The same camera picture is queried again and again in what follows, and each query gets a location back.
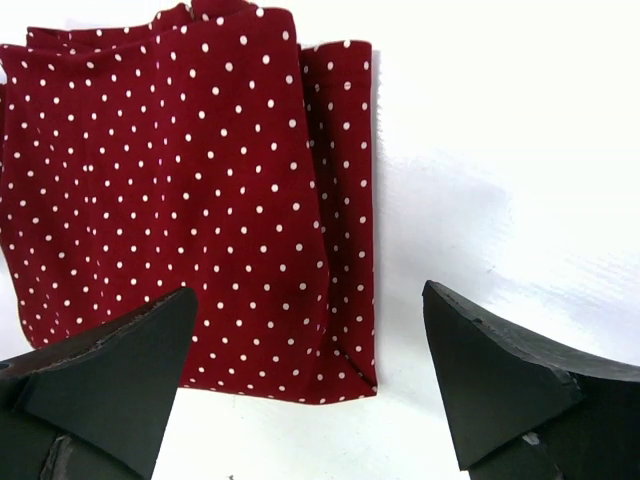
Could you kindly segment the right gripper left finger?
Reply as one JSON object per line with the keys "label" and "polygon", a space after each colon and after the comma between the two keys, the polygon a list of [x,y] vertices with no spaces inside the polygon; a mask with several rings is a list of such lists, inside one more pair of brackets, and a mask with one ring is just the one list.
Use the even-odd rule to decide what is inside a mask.
{"label": "right gripper left finger", "polygon": [[181,287],[1,363],[4,479],[149,479],[192,343]]}

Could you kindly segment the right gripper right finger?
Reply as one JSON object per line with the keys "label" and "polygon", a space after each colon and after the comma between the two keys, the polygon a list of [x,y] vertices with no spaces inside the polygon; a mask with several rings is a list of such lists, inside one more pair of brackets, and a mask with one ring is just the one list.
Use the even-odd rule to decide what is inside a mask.
{"label": "right gripper right finger", "polygon": [[638,367],[544,337],[434,281],[423,315],[470,478],[638,478]]}

